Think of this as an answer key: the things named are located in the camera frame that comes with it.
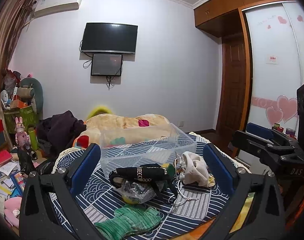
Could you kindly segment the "pink plush toy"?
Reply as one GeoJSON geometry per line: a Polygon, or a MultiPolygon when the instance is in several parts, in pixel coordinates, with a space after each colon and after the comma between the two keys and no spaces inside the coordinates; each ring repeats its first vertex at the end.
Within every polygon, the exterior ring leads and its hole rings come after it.
{"type": "Polygon", "coordinates": [[[4,216],[11,226],[19,228],[21,197],[12,197],[4,202],[4,216]]]}

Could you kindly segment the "clear plastic storage bin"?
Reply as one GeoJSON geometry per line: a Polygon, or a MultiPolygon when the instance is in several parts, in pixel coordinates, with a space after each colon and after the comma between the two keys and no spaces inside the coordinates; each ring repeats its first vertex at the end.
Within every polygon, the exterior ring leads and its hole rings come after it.
{"type": "Polygon", "coordinates": [[[105,178],[116,168],[139,167],[143,164],[172,164],[184,152],[196,152],[197,142],[171,124],[170,135],[134,144],[99,145],[100,165],[105,178]]]}

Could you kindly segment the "white cloth pouch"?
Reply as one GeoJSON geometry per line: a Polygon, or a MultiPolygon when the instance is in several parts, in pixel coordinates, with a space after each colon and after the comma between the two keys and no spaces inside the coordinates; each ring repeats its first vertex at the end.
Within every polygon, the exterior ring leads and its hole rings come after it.
{"type": "Polygon", "coordinates": [[[182,168],[179,180],[185,185],[196,183],[201,187],[209,187],[209,172],[202,156],[186,151],[182,154],[179,163],[182,168]]]}

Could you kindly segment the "dark purple clothing pile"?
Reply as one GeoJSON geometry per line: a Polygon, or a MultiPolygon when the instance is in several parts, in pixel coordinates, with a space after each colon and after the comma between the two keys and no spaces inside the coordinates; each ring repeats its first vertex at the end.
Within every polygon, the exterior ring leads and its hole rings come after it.
{"type": "Polygon", "coordinates": [[[83,120],[77,119],[71,111],[53,115],[41,120],[36,126],[38,146],[46,157],[57,157],[72,147],[74,140],[85,130],[83,120]]]}

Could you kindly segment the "blue white patterned cloth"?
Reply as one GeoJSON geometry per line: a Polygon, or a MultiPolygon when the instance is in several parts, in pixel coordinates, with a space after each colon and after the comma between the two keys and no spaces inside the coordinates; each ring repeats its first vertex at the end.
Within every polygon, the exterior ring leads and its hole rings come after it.
{"type": "Polygon", "coordinates": [[[104,147],[103,160],[98,162],[84,189],[76,196],[81,210],[95,225],[115,219],[124,208],[140,205],[154,214],[159,225],[146,233],[135,232],[130,239],[170,239],[190,232],[216,217],[228,202],[229,194],[218,185],[217,169],[208,166],[211,186],[181,183],[181,168],[186,166],[186,152],[207,160],[209,141],[195,133],[177,138],[157,136],[134,144],[114,144],[104,147]],[[109,174],[117,168],[141,167],[147,164],[169,170],[168,179],[159,179],[155,186],[119,179],[117,186],[109,174]]]}

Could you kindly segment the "beige plush patchwork blanket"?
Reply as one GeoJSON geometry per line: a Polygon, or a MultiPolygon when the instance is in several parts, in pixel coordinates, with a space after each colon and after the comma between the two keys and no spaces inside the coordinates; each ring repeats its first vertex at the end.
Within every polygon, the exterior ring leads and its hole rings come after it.
{"type": "Polygon", "coordinates": [[[170,135],[170,121],[158,114],[145,114],[135,118],[115,114],[99,114],[89,118],[86,130],[74,140],[73,146],[86,148],[98,145],[134,144],[170,135]]]}

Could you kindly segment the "clear bag of dark items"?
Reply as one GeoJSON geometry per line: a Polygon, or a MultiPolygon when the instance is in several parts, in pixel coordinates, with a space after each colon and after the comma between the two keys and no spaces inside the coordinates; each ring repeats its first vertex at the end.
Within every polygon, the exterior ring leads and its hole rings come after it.
{"type": "Polygon", "coordinates": [[[130,205],[143,204],[156,197],[151,186],[128,180],[124,180],[116,191],[122,196],[123,201],[130,205]]]}

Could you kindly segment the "grey green plush toy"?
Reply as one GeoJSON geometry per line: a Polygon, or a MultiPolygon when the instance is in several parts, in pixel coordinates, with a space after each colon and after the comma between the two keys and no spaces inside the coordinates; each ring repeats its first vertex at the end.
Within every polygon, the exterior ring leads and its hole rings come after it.
{"type": "Polygon", "coordinates": [[[34,113],[40,114],[43,110],[43,88],[40,82],[33,77],[26,77],[19,83],[17,90],[22,102],[30,102],[34,113]]]}

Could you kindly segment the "green storage box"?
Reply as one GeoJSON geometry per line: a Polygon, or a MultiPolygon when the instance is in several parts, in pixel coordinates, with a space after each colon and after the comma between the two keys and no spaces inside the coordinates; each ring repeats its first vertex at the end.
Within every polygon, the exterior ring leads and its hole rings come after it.
{"type": "Polygon", "coordinates": [[[32,106],[24,108],[13,108],[4,111],[4,117],[8,132],[10,134],[15,133],[15,119],[22,117],[25,131],[28,127],[34,127],[39,123],[39,114],[33,111],[32,106]]]}

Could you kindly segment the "wooden wardrobe with white doors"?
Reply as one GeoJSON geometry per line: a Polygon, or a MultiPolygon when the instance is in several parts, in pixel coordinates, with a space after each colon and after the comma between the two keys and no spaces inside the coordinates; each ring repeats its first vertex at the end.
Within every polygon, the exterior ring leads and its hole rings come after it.
{"type": "Polygon", "coordinates": [[[194,19],[198,29],[221,41],[244,36],[246,91],[240,130],[252,122],[297,132],[296,91],[304,83],[303,6],[296,0],[200,0],[194,19]]]}

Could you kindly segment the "pink rabbit figure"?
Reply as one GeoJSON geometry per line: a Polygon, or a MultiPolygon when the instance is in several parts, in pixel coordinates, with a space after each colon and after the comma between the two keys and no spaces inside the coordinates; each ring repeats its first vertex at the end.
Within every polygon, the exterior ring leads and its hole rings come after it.
{"type": "Polygon", "coordinates": [[[15,141],[19,147],[23,147],[25,144],[30,144],[30,138],[25,131],[25,126],[23,124],[23,118],[15,118],[15,141]]]}

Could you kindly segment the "yellow green sponge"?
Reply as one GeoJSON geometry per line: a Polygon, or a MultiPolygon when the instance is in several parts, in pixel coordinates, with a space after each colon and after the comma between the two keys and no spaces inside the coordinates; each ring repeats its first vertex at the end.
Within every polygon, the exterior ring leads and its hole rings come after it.
{"type": "Polygon", "coordinates": [[[175,167],[172,164],[170,164],[170,163],[164,163],[164,164],[161,165],[161,167],[166,169],[168,179],[172,180],[172,179],[175,178],[175,176],[176,176],[176,169],[175,169],[175,167]]]}

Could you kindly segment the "green knitted glove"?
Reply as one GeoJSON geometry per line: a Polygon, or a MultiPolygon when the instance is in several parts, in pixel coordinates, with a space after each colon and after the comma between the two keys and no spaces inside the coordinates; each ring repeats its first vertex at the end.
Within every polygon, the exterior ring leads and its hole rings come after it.
{"type": "Polygon", "coordinates": [[[94,226],[106,239],[123,239],[130,235],[146,233],[161,222],[159,211],[153,207],[126,204],[114,212],[114,217],[94,226]]]}

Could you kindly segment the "black bag with gold chain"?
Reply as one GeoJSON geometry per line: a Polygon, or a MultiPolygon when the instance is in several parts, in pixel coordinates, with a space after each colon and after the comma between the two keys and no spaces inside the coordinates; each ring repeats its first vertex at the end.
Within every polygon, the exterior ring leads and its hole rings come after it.
{"type": "Polygon", "coordinates": [[[173,176],[173,172],[159,164],[144,164],[139,167],[116,168],[109,173],[108,178],[116,189],[120,189],[123,182],[128,181],[139,185],[145,184],[151,187],[155,194],[159,196],[166,185],[171,189],[173,188],[173,176]]]}

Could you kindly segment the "small black wall monitor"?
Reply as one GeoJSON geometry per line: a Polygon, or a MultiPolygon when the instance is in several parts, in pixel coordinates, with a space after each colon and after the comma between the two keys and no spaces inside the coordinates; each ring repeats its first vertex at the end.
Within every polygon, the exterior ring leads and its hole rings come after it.
{"type": "Polygon", "coordinates": [[[94,54],[91,76],[121,76],[122,65],[121,54],[94,54]]]}

